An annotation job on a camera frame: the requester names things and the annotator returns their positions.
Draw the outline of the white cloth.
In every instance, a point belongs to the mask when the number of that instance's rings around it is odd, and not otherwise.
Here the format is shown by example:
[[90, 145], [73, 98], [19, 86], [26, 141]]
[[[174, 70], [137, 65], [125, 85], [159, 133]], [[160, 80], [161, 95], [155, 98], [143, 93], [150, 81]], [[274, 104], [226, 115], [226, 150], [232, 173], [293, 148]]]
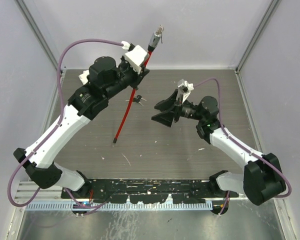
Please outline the white cloth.
[[85, 85], [85, 84], [88, 83], [88, 76], [89, 76], [89, 74], [90, 74], [89, 70], [84, 70], [84, 71], [82, 72], [82, 74], [80, 74], [80, 75], [78, 76], [79, 80], [81, 81], [81, 83], [82, 83], [83, 85]]

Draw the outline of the black-headed key bunch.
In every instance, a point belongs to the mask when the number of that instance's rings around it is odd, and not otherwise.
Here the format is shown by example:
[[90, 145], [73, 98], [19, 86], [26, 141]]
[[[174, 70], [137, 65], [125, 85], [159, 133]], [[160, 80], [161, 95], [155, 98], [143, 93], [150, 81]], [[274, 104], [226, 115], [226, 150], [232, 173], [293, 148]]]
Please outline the black-headed key bunch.
[[142, 102], [141, 101], [147, 101], [145, 98], [143, 98], [141, 95], [135, 95], [133, 96], [132, 99], [127, 99], [125, 100], [126, 102], [133, 102], [133, 103], [138, 103], [140, 104], [141, 106], [143, 106]]

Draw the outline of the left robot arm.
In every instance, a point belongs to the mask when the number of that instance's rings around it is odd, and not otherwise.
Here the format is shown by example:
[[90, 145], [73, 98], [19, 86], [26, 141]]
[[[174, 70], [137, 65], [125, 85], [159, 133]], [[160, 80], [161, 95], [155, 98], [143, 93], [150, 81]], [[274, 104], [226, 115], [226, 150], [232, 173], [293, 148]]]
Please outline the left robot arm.
[[34, 144], [14, 151], [30, 179], [41, 189], [61, 186], [71, 189], [78, 198], [87, 197], [87, 179], [79, 171], [57, 165], [55, 157], [80, 129], [108, 107], [111, 98], [127, 87], [136, 88], [149, 72], [144, 64], [134, 67], [125, 56], [120, 64], [110, 56], [97, 58], [88, 69], [87, 83], [68, 99], [59, 118]]

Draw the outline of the red cable lock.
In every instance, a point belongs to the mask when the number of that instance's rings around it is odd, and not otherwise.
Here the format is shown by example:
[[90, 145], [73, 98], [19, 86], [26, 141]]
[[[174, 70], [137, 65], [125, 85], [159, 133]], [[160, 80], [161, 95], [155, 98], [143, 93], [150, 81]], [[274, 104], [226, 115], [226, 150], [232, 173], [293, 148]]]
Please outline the red cable lock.
[[[155, 50], [156, 47], [158, 46], [159, 41], [161, 41], [160, 38], [159, 38], [159, 36], [158, 36], [157, 30], [153, 33], [153, 35], [152, 35], [152, 37], [151, 37], [151, 39], [150, 39], [150, 41], [149, 41], [148, 47], [147, 47], [147, 52], [148, 52], [148, 54], [149, 54], [149, 57], [148, 57], [148, 59], [147, 59], [147, 60], [145, 61], [145, 63], [144, 63], [144, 66], [145, 66], [145, 67], [146, 67], [147, 64], [148, 64], [148, 62], [149, 62], [149, 60], [150, 60], [150, 58], [151, 58], [151, 56], [152, 56], [152, 53], [154, 52], [154, 50]], [[137, 91], [137, 87], [133, 87], [129, 99], [132, 99], [133, 96], [135, 96], [136, 91]], [[113, 139], [113, 143], [114, 143], [114, 144], [117, 143], [117, 140], [118, 140], [118, 138], [119, 138], [119, 135], [120, 135], [120, 133], [121, 133], [121, 130], [122, 130], [122, 128], [123, 128], [123, 126], [124, 126], [124, 124], [125, 124], [125, 122], [126, 122], [126, 119], [127, 119], [128, 114], [129, 114], [129, 112], [130, 112], [132, 103], [133, 103], [132, 101], [129, 101], [129, 102], [128, 102], [128, 105], [127, 105], [127, 107], [126, 107], [124, 116], [123, 116], [123, 118], [122, 118], [122, 120], [121, 120], [120, 126], [119, 126], [119, 128], [118, 128], [118, 130], [117, 130], [117, 133], [116, 133], [114, 139]]]

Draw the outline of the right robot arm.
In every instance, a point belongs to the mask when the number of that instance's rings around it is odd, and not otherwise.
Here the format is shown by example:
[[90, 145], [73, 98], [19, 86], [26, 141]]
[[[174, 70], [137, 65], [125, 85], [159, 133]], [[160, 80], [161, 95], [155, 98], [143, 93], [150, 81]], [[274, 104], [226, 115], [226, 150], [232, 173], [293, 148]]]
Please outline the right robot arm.
[[209, 177], [209, 191], [215, 197], [225, 192], [245, 195], [254, 205], [280, 197], [287, 189], [279, 159], [273, 154], [255, 151], [229, 132], [218, 119], [218, 101], [205, 96], [198, 104], [183, 100], [177, 90], [158, 102], [159, 111], [152, 120], [167, 127], [180, 118], [196, 120], [198, 136], [230, 157], [242, 170], [242, 174], [222, 170]]

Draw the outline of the cable lock keys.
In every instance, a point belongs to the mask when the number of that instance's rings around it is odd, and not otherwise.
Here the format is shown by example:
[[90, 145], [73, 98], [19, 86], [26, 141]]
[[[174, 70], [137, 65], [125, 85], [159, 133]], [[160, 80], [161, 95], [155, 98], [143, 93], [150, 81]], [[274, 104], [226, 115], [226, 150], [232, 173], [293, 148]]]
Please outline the cable lock keys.
[[157, 29], [157, 35], [161, 41], [161, 43], [163, 42], [162, 37], [163, 37], [163, 32], [164, 32], [164, 27], [162, 24], [159, 25], [158, 29]]

